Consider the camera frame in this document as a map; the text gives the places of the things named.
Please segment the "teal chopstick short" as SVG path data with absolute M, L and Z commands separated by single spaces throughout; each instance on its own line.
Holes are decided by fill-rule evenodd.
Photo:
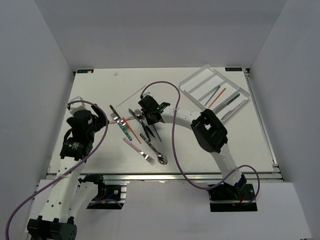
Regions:
M 210 100 L 214 97 L 214 95 L 217 93 L 217 91 L 221 88 L 220 85 L 218 85 L 215 90 L 213 91 L 212 95 L 209 97 L 209 99 L 207 100 L 207 102 L 204 104 L 205 106 L 210 102 Z

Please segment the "pink handled knife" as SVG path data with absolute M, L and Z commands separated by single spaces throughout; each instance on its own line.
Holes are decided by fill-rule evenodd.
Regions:
M 222 118 L 221 120 L 224 121 L 226 120 L 234 111 L 236 111 L 242 104 L 244 104 L 246 100 L 243 100 L 240 102 L 237 106 L 235 106 L 232 110 L 229 110 Z

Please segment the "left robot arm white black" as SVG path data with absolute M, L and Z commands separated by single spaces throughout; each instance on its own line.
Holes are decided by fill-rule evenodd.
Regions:
M 67 108 L 71 114 L 66 120 L 70 129 L 63 137 L 58 172 L 48 185 L 50 194 L 43 209 L 36 219 L 31 218 L 27 223 L 33 240 L 74 240 L 79 210 L 92 198 L 99 200 L 106 193 L 99 179 L 84 179 L 79 193 L 74 191 L 87 159 L 97 150 L 93 146 L 95 133 L 108 128 L 107 116 L 96 104 L 92 104 L 90 110 L 83 102 L 78 107 Z

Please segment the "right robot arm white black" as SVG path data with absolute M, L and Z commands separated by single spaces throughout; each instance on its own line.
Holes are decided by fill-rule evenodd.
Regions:
M 187 176 L 179 164 L 176 153 L 176 126 L 191 130 L 199 146 L 211 154 L 222 174 L 221 185 L 226 195 L 233 200 L 243 195 L 244 187 L 247 184 L 246 177 L 238 169 L 230 153 L 227 129 L 211 109 L 206 108 L 201 112 L 193 112 L 180 109 L 177 106 L 171 108 L 168 102 L 159 104 L 150 95 L 142 96 L 138 104 L 149 125 L 155 123 L 172 124 L 171 142 L 173 156 L 184 178 Z

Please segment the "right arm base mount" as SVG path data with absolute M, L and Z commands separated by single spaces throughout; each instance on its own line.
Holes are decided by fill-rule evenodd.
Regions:
M 247 183 L 239 193 L 234 193 L 224 184 L 221 184 L 214 189 L 208 190 L 208 195 L 212 213 L 258 211 L 256 201 L 250 202 L 255 196 L 255 190 L 251 183 Z

